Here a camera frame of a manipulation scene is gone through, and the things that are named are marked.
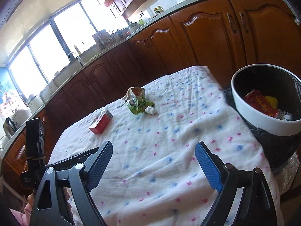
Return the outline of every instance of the kitchen counter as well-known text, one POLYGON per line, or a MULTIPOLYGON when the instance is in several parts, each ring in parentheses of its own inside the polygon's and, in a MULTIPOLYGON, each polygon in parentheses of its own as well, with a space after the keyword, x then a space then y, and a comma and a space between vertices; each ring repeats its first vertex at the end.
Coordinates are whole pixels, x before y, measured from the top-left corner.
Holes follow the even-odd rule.
MULTIPOLYGON (((136 34, 138 34, 140 31, 142 31, 143 29, 147 28, 148 26, 154 24, 155 22, 157 22, 158 20, 167 17, 169 15, 171 15, 172 13, 181 10, 187 6, 190 6, 194 3, 198 3, 201 0, 186 0, 182 3, 177 4, 176 6, 171 7, 170 9, 167 9, 166 11, 164 11, 163 13, 159 14, 158 16, 156 16, 155 18, 151 19, 150 21, 148 21, 147 23, 145 23, 143 26, 141 26, 139 29, 137 29, 135 32, 133 32, 130 36, 128 36, 126 39, 116 43, 115 45, 109 47, 108 49, 105 49, 103 52, 95 55, 94 57, 92 57, 90 60, 88 60, 85 65, 83 67, 81 67, 79 70, 77 70, 72 76, 70 76, 57 90, 55 90, 55 92, 53 92, 51 94, 51 96, 47 99, 44 100, 44 105, 42 105, 35 113, 32 114, 32 116, 29 118, 33 119, 38 112, 40 112, 49 102, 50 100, 74 77, 76 76, 79 72, 81 72, 84 68, 86 68, 87 66, 89 66, 92 62, 94 62, 96 59, 98 59, 99 57, 101 57, 102 55, 106 54, 107 52, 109 52, 110 50, 112 50, 113 48, 121 45, 122 43, 126 42, 127 40, 129 40, 130 38, 132 38, 133 36, 135 36, 136 34)), ((15 139, 19 136, 19 134, 23 131, 23 129, 25 128, 26 123, 24 123, 18 130, 17 132, 12 136, 12 138, 8 141, 8 143, 6 144, 6 146, 2 149, 2 151, 0 151, 0 165, 1 165, 1 161, 4 158, 6 152, 9 150, 10 146, 14 143, 15 139)))
POLYGON ((187 6, 190 6, 194 3, 198 3, 201 0, 186 0, 184 2, 181 2, 169 9, 167 9, 166 11, 164 11, 163 13, 157 15, 156 17, 152 18, 151 20, 149 20, 147 23, 145 23, 143 26, 141 26, 140 28, 138 28, 136 31, 134 31, 131 35, 129 35, 126 39, 116 43, 115 45, 111 46, 110 48, 104 50, 103 52, 95 55, 94 57, 92 57, 90 60, 88 60, 83 67, 81 67, 77 72, 75 72, 71 77, 69 77, 51 96, 50 98, 45 102, 45 105, 49 103, 49 101, 55 96, 56 93, 58 93, 74 76, 76 76, 79 72, 81 72, 84 68, 86 68, 89 64, 91 64, 92 62, 94 62, 96 59, 100 58, 102 55, 104 55, 105 53, 109 52, 110 50, 112 50, 113 48, 119 46, 120 44, 124 43, 125 41, 129 40, 130 38, 132 38, 133 36, 135 36, 136 34, 138 34, 140 31, 142 31, 143 29, 147 28, 148 26, 154 24, 155 22, 157 22, 158 20, 169 16, 170 14, 181 10, 187 6))

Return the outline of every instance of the blue gripper pad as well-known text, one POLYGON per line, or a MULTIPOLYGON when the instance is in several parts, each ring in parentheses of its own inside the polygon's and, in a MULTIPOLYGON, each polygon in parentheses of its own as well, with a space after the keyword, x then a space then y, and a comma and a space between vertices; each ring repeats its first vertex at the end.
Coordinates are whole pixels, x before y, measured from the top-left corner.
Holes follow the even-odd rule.
POLYGON ((197 158, 199 164, 201 165, 201 168, 203 169, 203 172, 211 188, 216 189, 217 192, 220 193, 223 188, 221 182, 221 173, 219 169, 216 167, 216 165, 214 164, 212 158, 210 157, 210 155, 213 154, 210 152, 210 150, 207 147, 206 149, 207 151, 202 146, 201 142, 198 142, 195 145, 195 157, 197 158))
POLYGON ((97 187, 112 155, 113 145, 111 142, 105 141, 99 150, 95 154, 90 155, 85 161, 85 171, 88 173, 88 180, 85 185, 87 192, 97 187))

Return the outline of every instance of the kettle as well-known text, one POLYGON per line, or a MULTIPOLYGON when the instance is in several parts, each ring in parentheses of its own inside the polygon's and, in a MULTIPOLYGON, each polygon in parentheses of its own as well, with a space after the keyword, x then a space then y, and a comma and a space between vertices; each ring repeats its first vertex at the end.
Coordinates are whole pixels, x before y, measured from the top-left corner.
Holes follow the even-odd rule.
POLYGON ((7 117, 5 122, 3 123, 3 129, 9 139, 11 139, 11 137, 17 131, 16 124, 13 122, 13 120, 10 117, 7 117))

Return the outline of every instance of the red box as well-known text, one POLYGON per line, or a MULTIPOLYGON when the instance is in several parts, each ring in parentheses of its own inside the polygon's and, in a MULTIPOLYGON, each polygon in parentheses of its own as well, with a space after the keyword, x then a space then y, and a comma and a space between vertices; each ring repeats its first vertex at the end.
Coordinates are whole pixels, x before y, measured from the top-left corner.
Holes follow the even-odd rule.
POLYGON ((108 110, 101 111, 93 120, 89 129, 97 134, 101 134, 106 128, 113 115, 108 110))

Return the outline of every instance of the white tablecloth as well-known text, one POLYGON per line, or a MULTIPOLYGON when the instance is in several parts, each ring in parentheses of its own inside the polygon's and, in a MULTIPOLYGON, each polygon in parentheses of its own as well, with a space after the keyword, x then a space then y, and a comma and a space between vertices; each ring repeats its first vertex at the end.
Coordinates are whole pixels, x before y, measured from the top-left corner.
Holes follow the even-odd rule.
MULTIPOLYGON (((134 115, 117 100, 105 107, 113 119, 102 134, 88 129, 101 108, 63 132, 49 161, 95 148, 104 140, 112 142, 112 159, 98 187, 91 191, 109 226, 199 226, 217 196, 195 158, 199 141, 237 169, 261 168, 274 199, 278 225, 283 225, 278 187, 263 149, 238 113, 226 104, 207 67, 193 66, 144 88, 157 115, 134 115)), ((225 225, 232 224, 241 193, 239 189, 225 225)), ((72 198, 71 205, 80 225, 72 198)))

